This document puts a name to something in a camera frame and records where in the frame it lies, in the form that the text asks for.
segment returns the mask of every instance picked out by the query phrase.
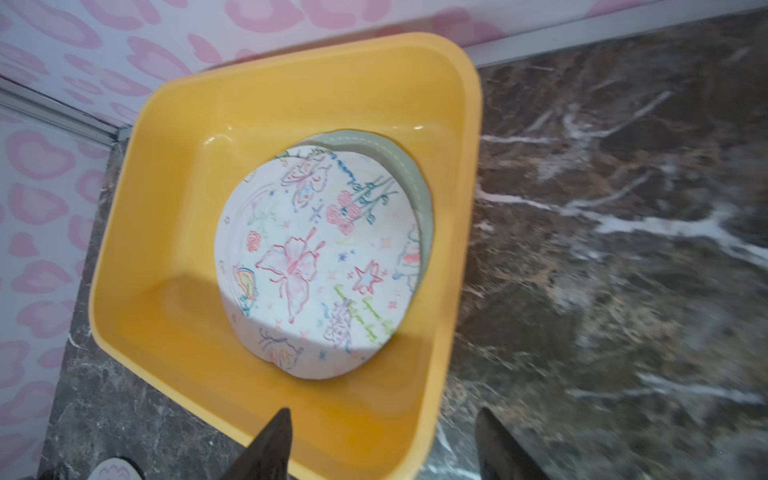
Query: dark marble tile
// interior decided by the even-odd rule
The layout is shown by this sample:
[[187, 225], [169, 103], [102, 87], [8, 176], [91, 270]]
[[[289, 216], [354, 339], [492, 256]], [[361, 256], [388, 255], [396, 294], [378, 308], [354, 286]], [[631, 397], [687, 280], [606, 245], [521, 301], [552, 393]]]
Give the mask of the dark marble tile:
[[[484, 68], [474, 229], [420, 478], [482, 406], [552, 478], [765, 478], [768, 14]], [[242, 448], [95, 345], [88, 252], [41, 468], [218, 478]]]

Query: pink heart wallpaper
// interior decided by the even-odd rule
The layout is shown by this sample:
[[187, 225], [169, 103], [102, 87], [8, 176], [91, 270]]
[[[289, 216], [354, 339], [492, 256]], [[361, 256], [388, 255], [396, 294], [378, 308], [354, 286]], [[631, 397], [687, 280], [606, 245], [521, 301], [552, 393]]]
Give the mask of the pink heart wallpaper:
[[108, 155], [0, 112], [0, 478], [37, 472]]
[[163, 82], [323, 39], [461, 46], [660, 0], [0, 0], [0, 75], [116, 126]]

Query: flower drawing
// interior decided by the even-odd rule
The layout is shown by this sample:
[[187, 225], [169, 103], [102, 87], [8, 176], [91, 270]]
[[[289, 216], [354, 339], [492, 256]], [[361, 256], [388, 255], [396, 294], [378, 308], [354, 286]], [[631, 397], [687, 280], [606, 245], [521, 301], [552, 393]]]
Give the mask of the flower drawing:
[[284, 294], [288, 299], [290, 323], [293, 323], [296, 315], [310, 299], [310, 282], [317, 274], [318, 252], [326, 244], [320, 242], [314, 250], [309, 249], [307, 242], [316, 230], [313, 228], [306, 239], [291, 237], [285, 245], [273, 245], [256, 264], [256, 268], [269, 270], [277, 275], [277, 278], [271, 281], [280, 284], [280, 298], [283, 298]]
[[331, 321], [323, 338], [333, 342], [333, 348], [337, 349], [352, 342], [351, 328], [352, 313], [349, 311], [349, 300], [344, 300], [343, 303], [334, 303]]
[[328, 223], [338, 225], [341, 233], [349, 235], [355, 230], [355, 224], [353, 221], [362, 213], [360, 207], [357, 204], [352, 203], [352, 194], [344, 190], [337, 199], [341, 208], [336, 205], [331, 205], [326, 209], [326, 220]]
[[248, 232], [248, 240], [246, 241], [246, 247], [248, 248], [248, 251], [253, 253], [259, 250], [260, 245], [261, 235], [259, 235], [257, 232], [254, 232], [253, 230]]

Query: heart pattern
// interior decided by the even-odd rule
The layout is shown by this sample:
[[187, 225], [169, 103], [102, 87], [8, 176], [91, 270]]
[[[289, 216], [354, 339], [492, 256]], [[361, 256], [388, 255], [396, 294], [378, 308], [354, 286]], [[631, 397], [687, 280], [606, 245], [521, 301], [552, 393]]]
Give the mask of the heart pattern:
[[49, 382], [24, 385], [13, 400], [0, 406], [0, 425], [18, 425], [25, 420], [47, 417], [51, 414], [55, 391], [56, 387]]
[[35, 247], [35, 239], [26, 232], [19, 232], [11, 238], [11, 245], [8, 247], [8, 253], [14, 257], [35, 257], [40, 251]]
[[96, 31], [69, 12], [40, 0], [5, 0], [5, 4], [32, 28], [54, 40], [80, 48], [101, 47]]
[[109, 156], [109, 150], [107, 148], [95, 147], [82, 141], [78, 142], [78, 151], [86, 157], [93, 158], [95, 160], [101, 160]]
[[71, 300], [41, 300], [24, 307], [18, 313], [16, 323], [28, 326], [35, 338], [49, 339], [69, 330], [73, 312], [74, 302]]
[[389, 0], [303, 0], [306, 16], [314, 25], [321, 28], [351, 28], [358, 20], [377, 22], [384, 18], [390, 9]]
[[134, 52], [126, 57], [128, 63], [151, 77], [168, 81], [192, 73], [176, 55], [153, 41], [128, 37], [128, 47]]
[[104, 172], [100, 170], [89, 170], [82, 177], [78, 178], [75, 184], [75, 190], [92, 204], [98, 203], [98, 196], [101, 193], [101, 185], [104, 183]]
[[[24, 25], [19, 22], [14, 29]], [[33, 68], [12, 63], [7, 55], [0, 55], [0, 61], [22, 70]], [[92, 96], [102, 89], [97, 77], [77, 69], [73, 73], [73, 81], [67, 82], [73, 91], [99, 97]], [[106, 88], [101, 91], [109, 94]], [[0, 478], [24, 478], [36, 472], [40, 459], [45, 416], [96, 214], [93, 196], [101, 189], [109, 148], [77, 142], [4, 112], [0, 253], [8, 262], [0, 268], [0, 304], [8, 314], [0, 316]]]
[[0, 343], [0, 389], [16, 385], [24, 377], [23, 362], [29, 350], [24, 340]]
[[52, 293], [67, 283], [72, 283], [72, 277], [66, 270], [49, 260], [36, 260], [11, 281], [11, 290], [19, 293]]
[[0, 31], [10, 30], [12, 26], [13, 22], [11, 22], [11, 19], [0, 14]]
[[259, 54], [257, 54], [253, 50], [250, 50], [249, 48], [241, 48], [235, 53], [235, 60], [238, 60], [238, 61], [253, 60], [258, 56]]
[[12, 134], [5, 142], [5, 153], [13, 168], [32, 180], [50, 180], [74, 168], [74, 154], [55, 147], [37, 131]]
[[114, 101], [111, 102], [109, 106], [112, 107], [112, 110], [114, 110], [118, 115], [130, 121], [131, 123], [134, 123], [136, 121], [136, 117], [139, 115], [137, 111], [133, 111], [125, 105]]
[[20, 183], [11, 185], [8, 207], [14, 217], [29, 225], [45, 225], [69, 211], [59, 196]]
[[34, 444], [35, 439], [21, 433], [0, 436], [0, 471], [16, 461]]
[[39, 78], [26, 71], [24, 68], [9, 64], [7, 61], [0, 61], [0, 74], [22, 85], [30, 85], [40, 81]]
[[50, 75], [45, 63], [36, 55], [4, 41], [0, 41], [0, 56], [39, 74]]
[[192, 45], [192, 48], [194, 48], [194, 56], [197, 57], [197, 60], [211, 64], [217, 64], [223, 61], [221, 55], [219, 55], [219, 51], [205, 38], [190, 33], [187, 35], [187, 40]]
[[131, 80], [125, 75], [106, 68], [97, 68], [88, 60], [77, 55], [65, 54], [64, 60], [78, 70], [97, 77], [101, 86], [116, 94], [128, 97], [140, 97], [152, 92], [149, 87]]
[[57, 346], [50, 349], [40, 355], [38, 358], [38, 365], [44, 369], [57, 369], [61, 366], [61, 361], [64, 358], [65, 348], [63, 346]]
[[462, 47], [504, 38], [506, 34], [490, 22], [478, 22], [466, 9], [451, 7], [441, 10], [432, 18], [436, 34], [450, 38]]
[[160, 13], [149, 0], [80, 0], [80, 3], [101, 24], [118, 30], [136, 30], [145, 22], [160, 23]]
[[92, 95], [102, 95], [104, 92], [90, 81], [82, 80], [80, 78], [64, 77], [63, 79], [73, 87], [79, 88]]
[[227, 0], [224, 11], [238, 27], [259, 33], [287, 30], [304, 19], [304, 14], [290, 0]]
[[79, 101], [82, 104], [93, 105], [95, 103], [90, 98], [86, 97], [82, 93], [72, 90], [71, 88], [62, 88], [62, 91], [67, 92], [70, 97], [74, 98], [75, 100]]
[[88, 250], [88, 241], [91, 239], [91, 230], [94, 226], [94, 220], [84, 219], [80, 215], [74, 215], [69, 220], [69, 232], [67, 237], [72, 245], [80, 250]]

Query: white marble vein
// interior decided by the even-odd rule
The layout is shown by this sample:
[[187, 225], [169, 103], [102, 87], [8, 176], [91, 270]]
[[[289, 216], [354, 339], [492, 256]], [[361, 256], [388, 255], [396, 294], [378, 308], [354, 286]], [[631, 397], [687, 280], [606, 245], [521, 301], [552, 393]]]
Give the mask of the white marble vein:
[[74, 348], [78, 350], [86, 350], [85, 347], [79, 346], [77, 343], [74, 342], [74, 340], [72, 339], [72, 333], [67, 334], [67, 340], [69, 340], [69, 343], [71, 343]]
[[434, 473], [436, 475], [447, 475], [449, 477], [456, 477], [456, 478], [470, 478], [471, 480], [480, 480], [480, 474], [475, 472], [470, 472], [469, 470], [466, 470], [464, 468], [459, 468], [456, 466], [456, 462], [458, 461], [458, 456], [456, 456], [456, 453], [453, 451], [453, 448], [451, 447], [450, 442], [448, 441], [448, 437], [445, 435], [445, 429], [442, 426], [442, 423], [440, 421], [437, 422], [436, 426], [436, 433], [435, 437], [440, 444], [441, 447], [443, 447], [447, 453], [449, 454], [448, 458], [445, 461], [445, 465], [424, 465], [422, 466], [422, 470], [426, 470], [428, 472]]
[[581, 205], [597, 206], [608, 201], [615, 201], [641, 184], [642, 181], [639, 180], [644, 181], [641, 177], [615, 194], [595, 200], [573, 200], [564, 207], [543, 204], [517, 195], [488, 194], [480, 188], [480, 185], [475, 191], [475, 199], [497, 204], [524, 204], [539, 210], [555, 212], [563, 217], [583, 217], [598, 223], [594, 228], [595, 233], [645, 232], [669, 238], [707, 238], [712, 240], [726, 255], [768, 269], [768, 248], [747, 243], [722, 227], [722, 223], [735, 213], [730, 205], [716, 205], [710, 216], [702, 220], [670, 220], [659, 217], [623, 220], [614, 215], [599, 214], [581, 208]]
[[576, 399], [608, 399], [621, 400], [626, 398], [650, 395], [660, 393], [661, 395], [699, 395], [713, 396], [718, 399], [729, 400], [731, 402], [744, 405], [765, 405], [766, 401], [762, 395], [755, 392], [743, 392], [735, 389], [725, 389], [719, 386], [709, 386], [701, 384], [684, 385], [682, 383], [671, 382], [652, 373], [638, 373], [637, 378], [645, 385], [632, 389], [623, 389], [617, 392], [592, 392], [588, 390], [572, 389], [567, 394]]
[[496, 137], [495, 135], [481, 135], [480, 140], [495, 144], [548, 144], [552, 142], [552, 139], [548, 137]]
[[494, 227], [493, 224], [490, 223], [487, 220], [483, 220], [480, 223], [475, 223], [475, 225], [473, 225], [473, 227], [475, 227], [477, 229], [480, 229], [480, 230], [482, 230], [482, 231], [484, 231], [486, 233], [493, 233], [493, 232], [496, 231], [496, 227]]
[[469, 285], [463, 286], [462, 292], [471, 293], [472, 295], [477, 296], [478, 298], [485, 298], [485, 293]]

